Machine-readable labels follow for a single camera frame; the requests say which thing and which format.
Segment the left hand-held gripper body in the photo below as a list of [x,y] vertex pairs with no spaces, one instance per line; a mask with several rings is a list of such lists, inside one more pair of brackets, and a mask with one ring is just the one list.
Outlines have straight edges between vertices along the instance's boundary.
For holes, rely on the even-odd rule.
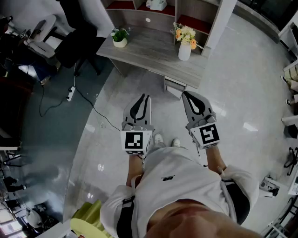
[[131,156],[147,156],[154,128],[151,125],[122,123],[122,149]]

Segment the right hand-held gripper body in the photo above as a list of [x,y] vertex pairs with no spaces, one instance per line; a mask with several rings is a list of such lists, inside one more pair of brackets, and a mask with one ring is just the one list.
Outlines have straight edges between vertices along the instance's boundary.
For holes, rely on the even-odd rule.
[[205,117],[202,115],[190,117],[186,128],[199,149],[207,149],[219,143],[216,121],[214,112]]

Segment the white pack of tissues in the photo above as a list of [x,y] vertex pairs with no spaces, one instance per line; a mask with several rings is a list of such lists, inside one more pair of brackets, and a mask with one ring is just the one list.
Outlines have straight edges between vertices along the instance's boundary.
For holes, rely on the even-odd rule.
[[147,0],[145,6],[150,10],[163,11],[167,6],[166,0]]

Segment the person's right forearm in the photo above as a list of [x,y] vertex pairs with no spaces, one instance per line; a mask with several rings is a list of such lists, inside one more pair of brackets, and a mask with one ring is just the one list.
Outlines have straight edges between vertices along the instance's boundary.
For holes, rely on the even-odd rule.
[[208,169],[219,175],[226,169],[226,165],[221,157],[218,146],[209,147],[206,150]]

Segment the person's left forearm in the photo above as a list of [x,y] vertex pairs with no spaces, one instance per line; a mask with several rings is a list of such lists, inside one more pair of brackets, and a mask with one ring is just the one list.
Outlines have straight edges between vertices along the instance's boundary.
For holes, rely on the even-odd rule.
[[132,179],[135,179],[135,186],[138,186],[143,176],[143,161],[139,156],[129,156],[129,170],[126,181],[126,186],[132,187]]

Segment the person's grey trousers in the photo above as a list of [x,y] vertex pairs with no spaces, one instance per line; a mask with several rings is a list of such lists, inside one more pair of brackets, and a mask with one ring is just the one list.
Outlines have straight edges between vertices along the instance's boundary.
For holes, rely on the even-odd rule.
[[167,147],[167,146],[166,146],[165,143],[163,143],[163,142],[154,144],[154,145],[149,149],[147,155],[150,155],[151,153],[153,153],[153,152],[155,152],[155,151],[157,151],[157,150],[159,150],[159,149],[161,149],[161,148],[165,148],[165,147]]

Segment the person's white shirt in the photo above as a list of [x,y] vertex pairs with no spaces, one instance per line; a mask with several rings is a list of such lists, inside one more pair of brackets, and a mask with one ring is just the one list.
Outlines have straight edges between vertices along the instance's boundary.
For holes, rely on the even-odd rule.
[[219,175],[192,158],[184,147],[165,147],[143,162],[135,186],[120,185],[101,208],[100,221],[116,238],[144,238],[155,211],[191,199],[221,212],[242,227],[259,196],[259,182],[247,171],[227,165]]

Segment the white power strip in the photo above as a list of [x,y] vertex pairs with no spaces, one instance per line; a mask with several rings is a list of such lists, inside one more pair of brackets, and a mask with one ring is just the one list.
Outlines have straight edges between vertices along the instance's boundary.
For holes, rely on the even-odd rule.
[[74,92],[75,92],[75,87],[74,86],[71,86],[68,89],[68,96],[66,97],[66,99],[67,99],[68,102],[70,102],[72,100],[72,97],[74,95]]

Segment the white vase with flowers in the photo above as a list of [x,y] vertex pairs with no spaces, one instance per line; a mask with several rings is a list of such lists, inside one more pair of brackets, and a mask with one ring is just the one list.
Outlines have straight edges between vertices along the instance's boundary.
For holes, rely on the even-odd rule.
[[181,61],[187,61],[192,50],[197,48],[203,50],[203,47],[195,39],[196,32],[193,28],[176,22],[173,23],[173,28],[171,33],[174,35],[174,41],[180,42],[178,57]]

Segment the small green plant cream pot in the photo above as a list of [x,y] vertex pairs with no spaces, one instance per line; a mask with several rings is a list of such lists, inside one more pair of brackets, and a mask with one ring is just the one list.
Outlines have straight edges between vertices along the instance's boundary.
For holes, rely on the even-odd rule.
[[113,39],[113,44],[117,48],[124,48],[127,43],[127,36],[129,35],[130,27],[128,29],[125,28],[114,28],[110,34]]

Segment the white and black device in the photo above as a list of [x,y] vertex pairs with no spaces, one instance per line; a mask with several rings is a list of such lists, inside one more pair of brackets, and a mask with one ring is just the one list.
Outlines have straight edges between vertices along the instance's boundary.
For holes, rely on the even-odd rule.
[[278,195],[279,186],[271,177],[265,177],[259,185],[259,197],[274,198]]

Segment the black office chair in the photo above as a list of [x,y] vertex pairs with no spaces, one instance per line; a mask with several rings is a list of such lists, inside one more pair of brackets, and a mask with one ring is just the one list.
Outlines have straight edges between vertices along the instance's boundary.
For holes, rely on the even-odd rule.
[[74,29],[55,49],[57,60],[65,68],[74,67],[74,76],[79,76],[79,70],[87,60],[95,73],[100,75],[101,71],[95,64],[95,55],[99,49],[96,27],[84,19],[79,0],[56,1],[60,3],[69,26]]

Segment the black chair base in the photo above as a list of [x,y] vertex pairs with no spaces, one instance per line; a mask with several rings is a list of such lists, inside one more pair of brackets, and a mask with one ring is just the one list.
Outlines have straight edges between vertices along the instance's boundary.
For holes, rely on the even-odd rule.
[[296,166],[298,164],[298,147],[293,148],[289,148],[289,154],[287,157],[287,161],[284,164],[284,168],[288,169],[287,172],[287,176],[290,176],[294,166]]

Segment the yellow-green seat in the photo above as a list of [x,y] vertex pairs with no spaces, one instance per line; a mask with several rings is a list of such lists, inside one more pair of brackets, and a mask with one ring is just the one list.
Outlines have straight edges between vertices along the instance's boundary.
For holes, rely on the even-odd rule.
[[100,222],[101,201],[85,202],[70,219],[70,228],[79,238],[108,238]]

